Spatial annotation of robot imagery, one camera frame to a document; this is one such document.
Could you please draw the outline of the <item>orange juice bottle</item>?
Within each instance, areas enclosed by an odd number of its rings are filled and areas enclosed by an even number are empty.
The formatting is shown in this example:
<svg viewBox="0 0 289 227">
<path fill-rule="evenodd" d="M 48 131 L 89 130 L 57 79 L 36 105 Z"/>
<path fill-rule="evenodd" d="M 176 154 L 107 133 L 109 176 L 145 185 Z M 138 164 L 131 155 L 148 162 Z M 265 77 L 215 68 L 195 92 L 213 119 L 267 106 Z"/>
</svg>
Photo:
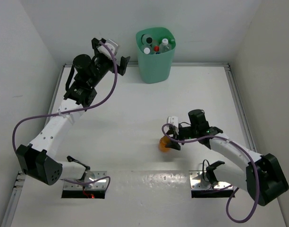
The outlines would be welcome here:
<svg viewBox="0 0 289 227">
<path fill-rule="evenodd" d="M 159 150 L 161 152 L 168 152 L 170 151 L 170 148 L 166 147 L 166 145 L 170 142 L 169 138 L 166 136 L 163 136 L 160 140 L 159 140 Z"/>
</svg>

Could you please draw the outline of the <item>Aquafina bottle white cap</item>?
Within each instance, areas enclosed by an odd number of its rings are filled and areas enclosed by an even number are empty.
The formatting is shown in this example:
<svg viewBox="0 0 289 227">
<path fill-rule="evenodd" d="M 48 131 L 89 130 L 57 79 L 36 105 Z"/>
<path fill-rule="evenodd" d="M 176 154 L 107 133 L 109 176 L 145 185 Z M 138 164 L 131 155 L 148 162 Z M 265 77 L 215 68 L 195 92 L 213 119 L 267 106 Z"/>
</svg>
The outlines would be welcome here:
<svg viewBox="0 0 289 227">
<path fill-rule="evenodd" d="M 150 54 L 150 53 L 151 53 L 151 48 L 150 48 L 150 47 L 145 47 L 145 48 L 143 49 L 143 53 L 144 53 L 144 54 Z"/>
</svg>

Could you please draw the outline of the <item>black-cap black-label bottle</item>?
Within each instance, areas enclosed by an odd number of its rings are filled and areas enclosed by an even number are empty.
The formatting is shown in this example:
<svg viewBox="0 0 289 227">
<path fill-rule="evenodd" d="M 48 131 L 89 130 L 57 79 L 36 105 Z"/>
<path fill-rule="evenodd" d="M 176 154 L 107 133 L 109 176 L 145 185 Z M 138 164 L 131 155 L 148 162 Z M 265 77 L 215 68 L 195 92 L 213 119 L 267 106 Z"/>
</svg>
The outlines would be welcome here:
<svg viewBox="0 0 289 227">
<path fill-rule="evenodd" d="M 141 44 L 151 46 L 153 42 L 153 37 L 150 34 L 143 34 L 141 36 Z"/>
</svg>

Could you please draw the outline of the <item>small red-cap cola bottle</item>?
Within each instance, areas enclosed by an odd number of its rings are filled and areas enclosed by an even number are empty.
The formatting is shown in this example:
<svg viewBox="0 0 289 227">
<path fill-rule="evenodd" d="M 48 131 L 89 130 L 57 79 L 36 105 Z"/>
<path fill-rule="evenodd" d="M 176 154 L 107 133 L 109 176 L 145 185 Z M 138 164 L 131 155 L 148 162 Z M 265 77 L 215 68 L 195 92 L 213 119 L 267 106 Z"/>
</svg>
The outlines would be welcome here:
<svg viewBox="0 0 289 227">
<path fill-rule="evenodd" d="M 158 41 L 153 41 L 152 44 L 151 44 L 151 48 L 152 48 L 152 51 L 154 53 L 156 52 L 159 52 L 159 42 Z"/>
</svg>

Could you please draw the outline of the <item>clear bottle colourful label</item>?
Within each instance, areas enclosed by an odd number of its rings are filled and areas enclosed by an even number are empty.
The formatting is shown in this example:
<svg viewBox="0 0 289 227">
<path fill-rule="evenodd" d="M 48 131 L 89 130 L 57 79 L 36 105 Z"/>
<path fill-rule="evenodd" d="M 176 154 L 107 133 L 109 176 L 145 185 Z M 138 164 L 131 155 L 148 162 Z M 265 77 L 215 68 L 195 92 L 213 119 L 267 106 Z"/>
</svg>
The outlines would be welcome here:
<svg viewBox="0 0 289 227">
<path fill-rule="evenodd" d="M 165 53 L 172 50 L 172 46 L 169 43 L 169 40 L 167 38 L 163 38 L 160 45 L 159 45 L 159 52 Z"/>
</svg>

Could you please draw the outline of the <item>green soda bottle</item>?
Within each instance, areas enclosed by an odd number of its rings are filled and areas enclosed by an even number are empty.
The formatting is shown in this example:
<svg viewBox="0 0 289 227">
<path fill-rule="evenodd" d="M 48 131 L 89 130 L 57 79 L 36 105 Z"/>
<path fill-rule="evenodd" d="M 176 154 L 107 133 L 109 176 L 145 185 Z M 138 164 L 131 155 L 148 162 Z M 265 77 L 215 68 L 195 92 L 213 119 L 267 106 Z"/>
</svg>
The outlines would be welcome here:
<svg viewBox="0 0 289 227">
<path fill-rule="evenodd" d="M 174 38 L 170 38 L 170 39 L 169 39 L 169 43 L 170 43 L 170 44 L 175 44 L 175 39 L 174 39 Z"/>
</svg>

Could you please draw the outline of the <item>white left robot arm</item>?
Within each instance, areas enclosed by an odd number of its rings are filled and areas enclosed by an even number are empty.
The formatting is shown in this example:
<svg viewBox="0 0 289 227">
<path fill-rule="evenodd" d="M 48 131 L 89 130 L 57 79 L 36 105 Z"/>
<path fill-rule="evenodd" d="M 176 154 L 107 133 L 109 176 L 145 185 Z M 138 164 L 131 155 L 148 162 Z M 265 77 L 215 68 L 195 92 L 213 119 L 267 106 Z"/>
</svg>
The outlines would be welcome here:
<svg viewBox="0 0 289 227">
<path fill-rule="evenodd" d="M 67 157 L 66 162 L 56 161 L 61 142 L 68 131 L 87 111 L 105 103 L 115 90 L 118 75 L 124 75 L 129 57 L 121 57 L 116 63 L 119 45 L 111 39 L 92 39 L 94 57 L 80 54 L 73 60 L 65 94 L 57 112 L 34 116 L 34 119 L 48 118 L 49 121 L 41 132 L 28 145 L 14 146 L 22 172 L 47 185 L 63 180 L 79 185 L 86 185 L 85 176 L 90 167 Z M 109 94 L 99 103 L 92 104 L 97 92 L 96 86 L 108 73 L 114 74 L 114 82 Z"/>
</svg>

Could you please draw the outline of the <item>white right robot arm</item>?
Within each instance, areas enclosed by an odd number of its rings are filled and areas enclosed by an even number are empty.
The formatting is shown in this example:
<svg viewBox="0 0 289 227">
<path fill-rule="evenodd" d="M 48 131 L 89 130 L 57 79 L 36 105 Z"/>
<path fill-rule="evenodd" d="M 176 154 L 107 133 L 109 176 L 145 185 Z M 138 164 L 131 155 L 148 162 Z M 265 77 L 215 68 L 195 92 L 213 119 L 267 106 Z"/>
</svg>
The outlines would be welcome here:
<svg viewBox="0 0 289 227">
<path fill-rule="evenodd" d="M 266 206 L 289 190 L 283 170 L 274 155 L 262 155 L 234 142 L 223 130 L 210 126 L 201 109 L 190 111 L 188 117 L 190 122 L 186 126 L 182 126 L 176 116 L 167 118 L 164 126 L 168 130 L 163 131 L 168 139 L 165 146 L 180 150 L 181 145 L 199 142 L 238 167 L 236 170 L 230 168 L 221 160 L 209 164 L 204 173 L 208 183 L 230 183 L 248 192 L 260 206 Z"/>
</svg>

